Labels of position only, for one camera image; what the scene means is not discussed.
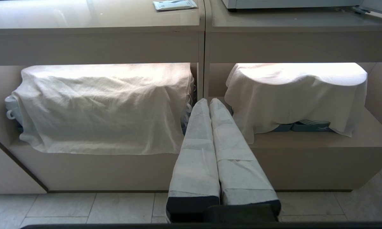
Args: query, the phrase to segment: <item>cup handle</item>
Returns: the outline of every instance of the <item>cup handle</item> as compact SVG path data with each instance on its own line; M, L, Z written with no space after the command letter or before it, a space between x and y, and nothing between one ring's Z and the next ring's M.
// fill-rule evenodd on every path
M8 111L6 112L6 117L7 117L8 119L10 119L10 120L13 120L13 119L16 118L15 116L12 116L12 110L8 110Z

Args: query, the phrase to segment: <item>gauze cloth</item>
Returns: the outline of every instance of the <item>gauze cloth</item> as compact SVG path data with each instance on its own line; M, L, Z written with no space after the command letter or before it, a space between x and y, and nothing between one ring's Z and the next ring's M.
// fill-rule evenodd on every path
M191 112L168 196L220 196L217 159L206 99L198 101Z
M228 109L216 98L209 108L223 204L244 205L278 200Z
M279 124L303 119L330 122L352 136L366 99L367 73L356 63L236 64L225 101L246 141Z
M12 93L20 139L44 153L180 152L189 63L32 66Z

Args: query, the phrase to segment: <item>appliance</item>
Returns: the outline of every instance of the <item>appliance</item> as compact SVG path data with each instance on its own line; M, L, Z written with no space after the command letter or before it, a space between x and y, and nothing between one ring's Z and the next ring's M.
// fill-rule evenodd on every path
M382 13L382 0L222 0L228 11L237 9L266 8L301 8L301 7L331 7L359 6L355 10L360 13L375 11Z

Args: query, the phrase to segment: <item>stacked plates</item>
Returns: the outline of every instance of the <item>stacked plates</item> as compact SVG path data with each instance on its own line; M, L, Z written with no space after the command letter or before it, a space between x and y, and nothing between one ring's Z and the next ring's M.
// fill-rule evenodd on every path
M328 121L321 121L321 120L308 120L308 119L303 119L299 121L299 123L305 124L305 125L327 125L330 122Z

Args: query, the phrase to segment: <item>shelf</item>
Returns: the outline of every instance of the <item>shelf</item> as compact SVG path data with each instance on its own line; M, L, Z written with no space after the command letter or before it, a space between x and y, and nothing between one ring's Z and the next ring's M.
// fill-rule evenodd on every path
M382 15L358 15L350 7L248 9L230 13L221 0L211 0L207 32L338 32L382 31Z
M0 34L204 31L198 9L162 11L151 0L0 1Z
M364 109L352 137L334 132L268 132L255 135L251 148L345 148L382 147L382 125Z

